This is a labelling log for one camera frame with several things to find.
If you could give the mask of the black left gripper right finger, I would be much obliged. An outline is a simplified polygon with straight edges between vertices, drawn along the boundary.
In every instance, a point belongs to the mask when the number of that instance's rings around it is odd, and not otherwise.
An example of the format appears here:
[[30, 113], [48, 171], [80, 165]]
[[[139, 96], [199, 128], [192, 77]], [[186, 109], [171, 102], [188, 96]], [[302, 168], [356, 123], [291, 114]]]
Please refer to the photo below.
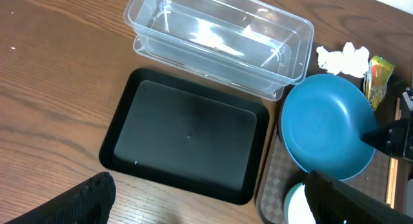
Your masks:
[[316, 223], [412, 224], [412, 218], [318, 170], [305, 179], [305, 196]]

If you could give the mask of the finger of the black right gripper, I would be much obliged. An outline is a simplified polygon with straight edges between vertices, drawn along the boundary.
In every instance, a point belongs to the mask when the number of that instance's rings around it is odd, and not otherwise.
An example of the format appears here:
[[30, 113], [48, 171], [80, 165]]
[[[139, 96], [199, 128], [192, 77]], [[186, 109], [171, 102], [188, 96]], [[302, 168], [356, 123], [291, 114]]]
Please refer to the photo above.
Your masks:
[[364, 134], [361, 140], [381, 152], [401, 152], [402, 121], [394, 121], [391, 124]]

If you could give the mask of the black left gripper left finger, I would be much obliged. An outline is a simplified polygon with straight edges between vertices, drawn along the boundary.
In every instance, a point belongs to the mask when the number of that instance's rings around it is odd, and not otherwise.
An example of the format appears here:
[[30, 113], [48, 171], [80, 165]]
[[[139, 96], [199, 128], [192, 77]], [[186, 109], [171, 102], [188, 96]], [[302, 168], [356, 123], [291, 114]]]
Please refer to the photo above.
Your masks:
[[100, 172], [6, 224], [106, 224], [115, 199], [113, 177]]

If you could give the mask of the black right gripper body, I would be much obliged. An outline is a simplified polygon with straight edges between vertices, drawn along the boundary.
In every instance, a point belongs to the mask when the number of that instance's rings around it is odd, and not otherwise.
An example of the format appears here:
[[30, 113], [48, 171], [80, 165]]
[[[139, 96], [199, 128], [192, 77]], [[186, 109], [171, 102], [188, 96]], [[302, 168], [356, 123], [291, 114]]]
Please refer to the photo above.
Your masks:
[[397, 118], [389, 130], [390, 153], [393, 158], [412, 162], [412, 88], [398, 97]]

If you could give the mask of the yellow snack wrapper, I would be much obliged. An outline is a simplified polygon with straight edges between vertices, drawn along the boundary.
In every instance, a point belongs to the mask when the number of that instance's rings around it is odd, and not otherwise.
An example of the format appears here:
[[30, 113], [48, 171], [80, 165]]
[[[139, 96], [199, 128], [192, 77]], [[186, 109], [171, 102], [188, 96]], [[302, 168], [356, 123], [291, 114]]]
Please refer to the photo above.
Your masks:
[[368, 65], [363, 91], [373, 111], [376, 111], [385, 98], [387, 83], [396, 66], [379, 56], [372, 57]]

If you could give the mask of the dark blue plate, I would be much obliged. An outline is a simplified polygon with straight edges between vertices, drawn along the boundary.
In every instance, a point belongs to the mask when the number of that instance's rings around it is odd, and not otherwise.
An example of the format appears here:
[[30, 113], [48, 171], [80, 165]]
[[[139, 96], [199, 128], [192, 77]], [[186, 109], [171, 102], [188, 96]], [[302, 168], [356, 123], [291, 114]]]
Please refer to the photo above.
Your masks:
[[366, 169], [376, 151], [361, 139], [378, 127], [374, 111], [362, 91], [339, 76], [317, 74], [295, 86], [283, 103], [280, 127], [301, 169], [341, 181]]

